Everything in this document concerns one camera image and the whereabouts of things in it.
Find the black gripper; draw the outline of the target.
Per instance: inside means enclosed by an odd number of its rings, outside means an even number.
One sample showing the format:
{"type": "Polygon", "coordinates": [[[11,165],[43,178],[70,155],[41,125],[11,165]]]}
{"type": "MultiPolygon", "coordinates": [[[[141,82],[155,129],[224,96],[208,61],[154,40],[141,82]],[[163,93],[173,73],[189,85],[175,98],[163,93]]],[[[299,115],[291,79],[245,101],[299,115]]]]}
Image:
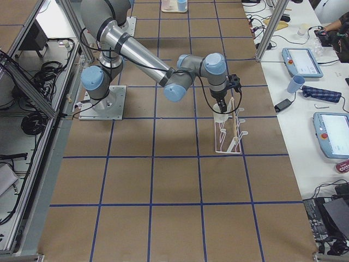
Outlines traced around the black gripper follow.
{"type": "Polygon", "coordinates": [[[210,89],[211,96],[217,102],[217,105],[219,107],[219,112],[226,112],[227,111],[227,105],[225,102],[225,97],[227,95],[226,87],[224,87],[221,90],[214,89],[213,87],[210,87],[209,89],[210,89]]]}

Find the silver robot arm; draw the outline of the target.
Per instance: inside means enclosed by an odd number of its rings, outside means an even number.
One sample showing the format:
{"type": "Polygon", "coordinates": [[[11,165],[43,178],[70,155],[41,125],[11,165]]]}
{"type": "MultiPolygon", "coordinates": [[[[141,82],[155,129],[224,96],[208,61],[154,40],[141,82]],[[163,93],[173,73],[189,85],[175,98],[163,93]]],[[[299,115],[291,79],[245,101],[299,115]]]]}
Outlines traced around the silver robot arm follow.
{"type": "Polygon", "coordinates": [[[90,34],[105,46],[106,52],[115,52],[139,67],[164,88],[168,100],[180,101],[195,78],[206,78],[219,113],[226,113],[227,68],[224,56],[220,53],[206,57],[181,55],[178,68],[169,67],[122,29],[132,6],[132,1],[82,1],[82,21],[90,34]]]}

